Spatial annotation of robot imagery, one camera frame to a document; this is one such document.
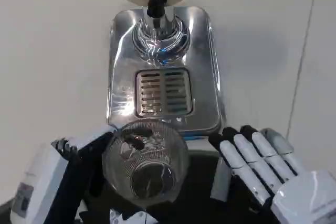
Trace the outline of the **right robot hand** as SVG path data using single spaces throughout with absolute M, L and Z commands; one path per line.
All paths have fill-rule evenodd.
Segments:
M 208 138 L 264 212 L 280 223 L 335 223 L 335 177 L 307 170 L 271 128 L 223 128 Z

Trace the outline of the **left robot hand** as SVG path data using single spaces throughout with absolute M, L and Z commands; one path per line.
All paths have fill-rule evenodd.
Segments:
M 116 128 L 43 145 L 17 188 L 11 223 L 75 223 L 80 203 Z

